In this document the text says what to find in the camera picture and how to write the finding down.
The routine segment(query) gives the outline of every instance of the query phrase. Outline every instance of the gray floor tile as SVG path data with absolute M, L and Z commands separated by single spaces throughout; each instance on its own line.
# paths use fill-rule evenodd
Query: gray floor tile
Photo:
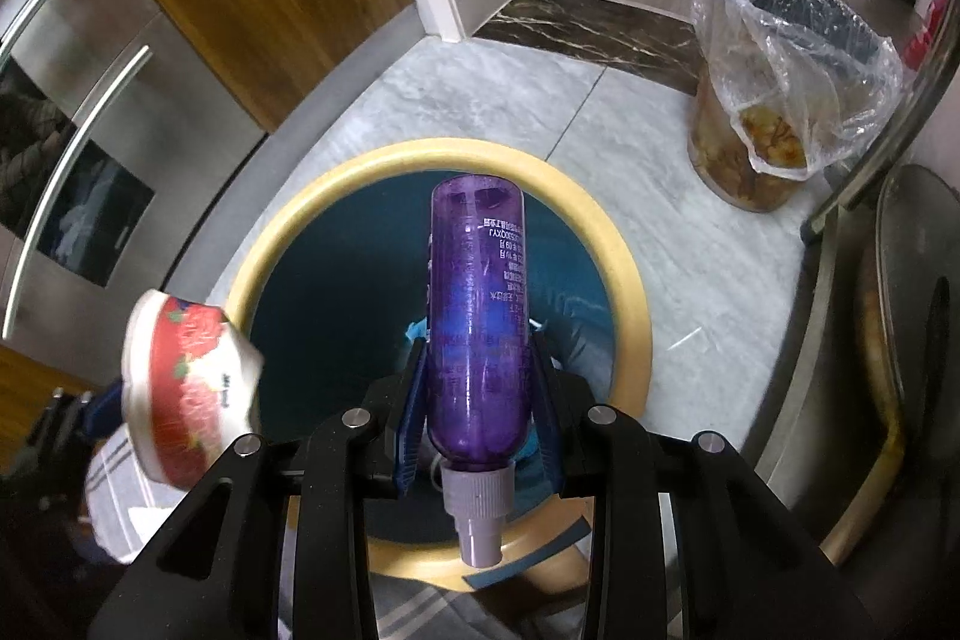
M 208 302 L 226 301 L 240 263 L 267 223 L 333 167 L 384 145 L 428 137 L 483 139 L 545 158 L 602 71 L 515 44 L 421 40 L 304 156 L 233 255 Z
M 611 215 L 640 268 L 654 330 L 643 423 L 683 438 L 717 429 L 741 447 L 793 303 L 798 227 L 827 186 L 816 178 L 771 215 L 718 199 L 686 154 L 693 101 L 605 71 L 549 161 Z

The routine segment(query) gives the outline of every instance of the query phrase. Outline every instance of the metal screw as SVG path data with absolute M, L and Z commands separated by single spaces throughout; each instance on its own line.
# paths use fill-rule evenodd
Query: metal screw
M 697 446 L 707 453 L 720 453 L 727 444 L 717 432 L 703 432 L 697 437 Z
M 594 405 L 587 411 L 587 418 L 598 426 L 610 426 L 616 421 L 616 410 L 606 405 Z
M 260 438 L 256 434 L 244 434 L 233 444 L 237 456 L 251 456 L 260 450 Z
M 361 426 L 366 426 L 370 423 L 370 412 L 364 410 L 363 408 L 351 408 L 344 413 L 344 416 L 340 419 L 344 422 L 344 426 L 347 429 L 359 429 Z

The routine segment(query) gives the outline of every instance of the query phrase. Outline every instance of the door handle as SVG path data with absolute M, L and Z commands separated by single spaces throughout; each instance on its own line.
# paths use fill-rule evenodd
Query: door handle
M 77 158 L 80 157 L 80 150 L 83 149 L 83 145 L 90 138 L 90 134 L 93 133 L 93 128 L 104 110 L 109 107 L 114 98 L 117 98 L 117 95 L 120 95 L 123 88 L 130 84 L 131 80 L 150 60 L 152 54 L 150 47 L 144 44 L 124 66 L 108 68 L 104 75 L 97 80 L 97 84 L 93 86 L 88 96 L 85 97 L 80 109 L 77 110 L 77 114 L 73 116 L 77 130 L 70 137 L 64 152 L 56 161 L 50 179 L 43 187 L 43 193 L 40 194 L 37 208 L 31 215 L 30 225 L 27 227 L 27 233 L 23 238 L 23 247 L 21 247 L 20 254 L 16 259 L 13 282 L 11 282 L 10 293 L 7 295 L 7 309 L 3 316 L 3 330 L 0 333 L 3 339 L 10 339 L 13 333 L 13 319 L 16 318 L 16 311 L 20 304 L 20 294 L 23 289 L 23 277 L 27 269 L 27 263 L 30 262 L 30 258 L 37 249 L 40 232 L 43 231 L 43 226 L 50 218 L 56 196 L 59 196 L 59 192 L 64 187 L 67 175 L 73 169 Z
M 30 20 L 34 18 L 37 12 L 40 12 L 40 7 L 46 4 L 46 1 L 47 0 L 27 0 L 26 4 L 16 13 L 13 22 L 7 26 L 3 38 L 0 39 L 0 70 L 3 70 L 3 67 L 6 66 L 7 60 L 13 52 L 13 45 L 16 44 L 16 40 L 20 38 L 24 29 L 27 28 L 27 25 L 30 25 Z

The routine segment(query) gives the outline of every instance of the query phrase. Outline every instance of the bottle cap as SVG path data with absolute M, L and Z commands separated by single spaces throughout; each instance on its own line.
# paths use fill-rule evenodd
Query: bottle cap
M 490 472 L 466 472 L 443 463 L 443 509 L 453 516 L 465 564 L 499 564 L 501 534 L 514 508 L 514 466 Z

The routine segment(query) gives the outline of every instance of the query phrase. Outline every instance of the water bottle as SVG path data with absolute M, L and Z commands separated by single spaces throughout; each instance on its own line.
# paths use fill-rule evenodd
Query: water bottle
M 523 193 L 462 175 L 431 200 L 427 432 L 464 562 L 500 562 L 530 421 Z

